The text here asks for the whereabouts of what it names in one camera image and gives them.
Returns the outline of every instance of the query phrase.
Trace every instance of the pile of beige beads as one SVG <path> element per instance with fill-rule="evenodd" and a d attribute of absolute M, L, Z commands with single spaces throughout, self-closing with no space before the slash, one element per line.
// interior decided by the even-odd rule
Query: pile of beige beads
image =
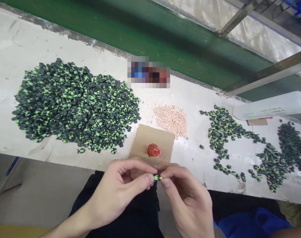
<path fill-rule="evenodd" d="M 175 110 L 175 105 L 163 105 L 154 108 L 157 125 L 177 137 L 186 137 L 187 116 L 184 110 Z"/>

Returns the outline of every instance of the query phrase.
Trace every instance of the gray floor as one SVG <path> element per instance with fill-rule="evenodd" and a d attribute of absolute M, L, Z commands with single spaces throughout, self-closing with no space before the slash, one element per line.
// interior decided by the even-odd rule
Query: gray floor
<path fill-rule="evenodd" d="M 0 154 L 0 180 L 14 160 Z M 12 172 L 6 188 L 22 186 L 0 195 L 0 224 L 53 227 L 67 218 L 73 202 L 93 170 L 22 159 Z M 160 229 L 178 236 L 170 203 L 158 186 Z M 216 231 L 216 237 L 224 237 Z"/>

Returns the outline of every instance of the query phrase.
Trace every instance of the plastic sheet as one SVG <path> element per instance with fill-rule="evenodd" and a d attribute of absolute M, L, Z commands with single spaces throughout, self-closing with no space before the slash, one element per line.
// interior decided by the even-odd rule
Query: plastic sheet
<path fill-rule="evenodd" d="M 238 11 L 237 7 L 224 0 L 154 1 L 213 31 L 221 30 Z M 279 62 L 301 51 L 301 46 L 251 16 L 234 28 L 228 38 L 272 62 Z"/>

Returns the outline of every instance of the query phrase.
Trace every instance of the fingernail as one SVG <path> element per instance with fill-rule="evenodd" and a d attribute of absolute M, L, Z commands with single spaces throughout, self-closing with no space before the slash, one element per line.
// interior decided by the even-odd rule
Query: fingernail
<path fill-rule="evenodd" d="M 146 179 L 147 179 L 147 183 L 151 184 L 152 182 L 154 182 L 154 175 L 152 174 L 147 174 L 146 175 Z"/>
<path fill-rule="evenodd" d="M 170 179 L 169 178 L 163 178 L 161 181 L 161 184 L 164 188 L 168 188 L 170 186 Z"/>

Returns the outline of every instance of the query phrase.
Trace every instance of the white table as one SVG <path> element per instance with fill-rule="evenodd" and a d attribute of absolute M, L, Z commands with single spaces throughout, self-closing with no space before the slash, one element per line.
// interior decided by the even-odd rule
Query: white table
<path fill-rule="evenodd" d="M 77 154 L 76 143 L 64 144 L 56 140 L 55 136 L 46 138 L 41 143 L 26 139 L 23 131 L 11 120 L 11 112 L 17 105 L 14 94 L 21 84 L 24 70 L 32 69 L 39 62 L 51 63 L 57 57 L 64 62 L 73 61 L 77 66 L 87 66 L 94 75 L 102 73 L 121 81 L 127 79 L 127 60 L 124 57 L 42 29 L 41 26 L 21 20 L 17 15 L 0 8 L 0 153 L 104 171 L 112 159 L 128 157 L 139 123 L 161 129 L 157 126 L 153 113 L 155 106 L 174 104 L 183 108 L 187 114 L 188 139 L 175 140 L 171 162 L 187 167 L 208 189 L 301 203 L 301 172 L 288 174 L 288 180 L 284 181 L 277 193 L 270 192 L 266 179 L 258 183 L 250 177 L 247 170 L 260 163 L 255 153 L 262 153 L 264 144 L 253 144 L 251 139 L 242 138 L 229 140 L 225 146 L 229 150 L 230 160 L 222 160 L 221 163 L 224 166 L 232 165 L 234 171 L 245 172 L 246 183 L 213 169 L 213 159 L 217 155 L 209 147 L 210 120 L 209 117 L 200 115 L 199 110 L 213 110 L 214 104 L 231 109 L 242 102 L 218 96 L 213 90 L 175 76 L 171 76 L 170 89 L 134 89 L 134 94 L 141 99 L 142 119 L 132 125 L 124 147 L 119 148 L 115 155 L 110 150 L 100 154 L 86 150 L 83 154 Z M 268 120 L 268 126 L 252 127 L 247 126 L 246 122 L 238 122 L 245 129 L 266 137 L 268 142 L 279 149 L 279 119 L 281 118 Z M 296 124 L 295 127 L 301 132 L 301 125 Z"/>

